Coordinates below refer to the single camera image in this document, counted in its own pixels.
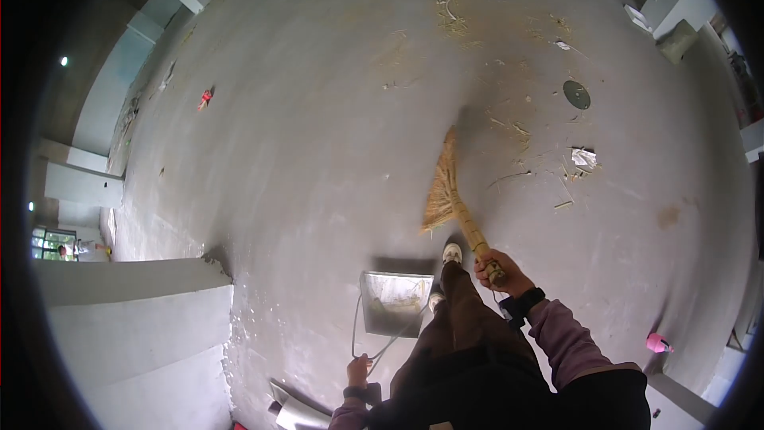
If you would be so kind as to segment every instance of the window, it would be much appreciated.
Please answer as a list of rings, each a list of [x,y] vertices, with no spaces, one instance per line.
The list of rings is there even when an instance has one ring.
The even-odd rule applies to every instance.
[[[50,261],[77,261],[71,249],[77,241],[77,233],[61,229],[35,227],[32,231],[32,257]],[[66,257],[61,257],[58,246],[66,246]]]

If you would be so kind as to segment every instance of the brown pants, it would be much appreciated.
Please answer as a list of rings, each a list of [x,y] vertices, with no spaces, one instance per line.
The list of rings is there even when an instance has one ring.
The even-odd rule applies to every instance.
[[[538,367],[536,354],[520,332],[510,328],[499,314],[490,310],[470,275],[454,261],[446,263],[441,274],[445,300],[435,306],[435,316],[419,333],[419,339],[407,361],[390,382],[390,397],[411,372],[418,358],[434,359],[455,350],[490,344],[497,350],[519,354]]]

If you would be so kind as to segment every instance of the hand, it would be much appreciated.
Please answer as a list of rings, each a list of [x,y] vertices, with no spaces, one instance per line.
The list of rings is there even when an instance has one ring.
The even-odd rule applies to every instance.
[[[365,389],[368,385],[366,377],[369,375],[372,363],[366,354],[362,354],[358,359],[353,359],[348,364],[348,387],[361,387]]]
[[[501,288],[491,284],[491,281],[488,280],[488,272],[485,271],[485,266],[492,260],[498,261],[501,269],[507,274],[507,283]],[[483,286],[493,291],[506,292],[515,298],[520,297],[522,293],[528,289],[536,287],[536,285],[522,273],[520,267],[517,266],[511,257],[495,249],[492,249],[481,256],[481,260],[475,263],[474,272],[475,277],[477,277],[477,280],[479,280]]]

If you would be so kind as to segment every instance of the broom bristles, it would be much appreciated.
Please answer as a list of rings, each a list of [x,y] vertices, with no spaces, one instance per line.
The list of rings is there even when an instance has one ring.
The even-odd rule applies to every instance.
[[[435,166],[435,177],[433,186],[427,195],[427,205],[422,219],[422,227],[419,230],[420,234],[432,231],[454,217],[451,192],[456,191],[455,148],[456,129],[451,127],[445,135],[443,151],[441,151],[438,164]]]

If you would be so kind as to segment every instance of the person's left hand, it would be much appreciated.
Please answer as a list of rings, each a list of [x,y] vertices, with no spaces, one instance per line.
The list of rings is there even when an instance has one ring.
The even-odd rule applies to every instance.
[[[368,385],[366,377],[369,375],[372,361],[369,356],[362,354],[358,359],[353,359],[348,364],[348,387],[361,387],[365,389]]]

